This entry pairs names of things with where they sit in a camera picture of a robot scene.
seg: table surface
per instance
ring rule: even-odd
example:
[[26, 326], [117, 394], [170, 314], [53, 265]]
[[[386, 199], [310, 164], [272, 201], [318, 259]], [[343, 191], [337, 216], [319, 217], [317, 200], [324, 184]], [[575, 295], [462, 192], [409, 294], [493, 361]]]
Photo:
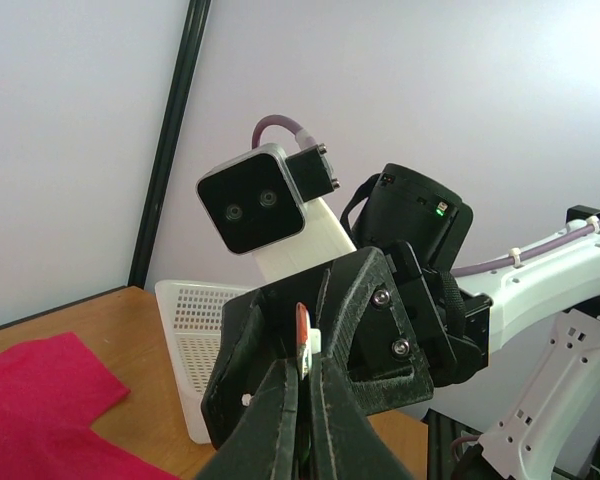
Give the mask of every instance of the table surface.
[[[214, 449], [193, 443], [187, 435], [155, 296], [125, 288], [11, 326], [0, 330], [0, 352], [69, 331], [131, 389], [125, 400], [96, 420], [93, 430], [163, 470], [193, 478]], [[369, 418], [414, 477], [426, 479], [426, 425], [395, 411]]]

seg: pink fabric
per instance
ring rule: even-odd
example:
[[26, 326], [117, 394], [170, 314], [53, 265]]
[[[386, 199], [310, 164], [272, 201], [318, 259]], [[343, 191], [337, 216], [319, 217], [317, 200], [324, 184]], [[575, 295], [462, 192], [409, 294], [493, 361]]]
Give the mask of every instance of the pink fabric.
[[90, 429], [128, 393], [73, 333], [1, 353], [0, 479], [176, 478]]

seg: cable tie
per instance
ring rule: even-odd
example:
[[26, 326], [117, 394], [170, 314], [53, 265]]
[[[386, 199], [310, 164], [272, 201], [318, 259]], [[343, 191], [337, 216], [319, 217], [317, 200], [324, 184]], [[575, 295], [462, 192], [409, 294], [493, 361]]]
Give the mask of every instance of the cable tie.
[[600, 220], [595, 215], [587, 218], [587, 224], [593, 225], [593, 233], [600, 233]]
[[520, 268], [523, 266], [522, 262], [520, 261], [521, 253], [522, 250], [520, 250], [518, 247], [514, 247], [511, 250], [509, 250], [509, 256], [513, 258], [513, 268]]

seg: white plastic basket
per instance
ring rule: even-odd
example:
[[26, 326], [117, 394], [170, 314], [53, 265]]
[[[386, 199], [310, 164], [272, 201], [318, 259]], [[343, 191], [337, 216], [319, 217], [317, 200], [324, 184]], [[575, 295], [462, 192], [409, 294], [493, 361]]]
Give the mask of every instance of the white plastic basket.
[[156, 297], [191, 440], [209, 443], [200, 404], [220, 348], [222, 306], [246, 287], [163, 280]]

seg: white wall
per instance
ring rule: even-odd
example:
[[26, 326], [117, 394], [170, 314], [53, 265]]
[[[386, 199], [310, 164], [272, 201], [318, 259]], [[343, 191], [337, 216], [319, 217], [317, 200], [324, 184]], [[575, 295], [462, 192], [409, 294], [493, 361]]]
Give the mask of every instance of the white wall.
[[187, 4], [0, 0], [0, 324], [126, 283]]
[[[250, 257], [226, 251], [195, 183], [246, 151], [270, 113], [329, 147], [343, 185], [328, 197], [336, 213], [370, 174], [401, 163], [474, 208], [459, 264], [489, 259], [561, 227], [571, 205], [600, 206], [600, 0], [216, 1], [148, 285], [261, 282]], [[265, 140], [293, 148], [280, 130]], [[457, 400], [440, 392], [438, 408], [486, 428], [548, 328], [520, 335]], [[578, 427], [561, 466], [577, 470], [593, 424]]]

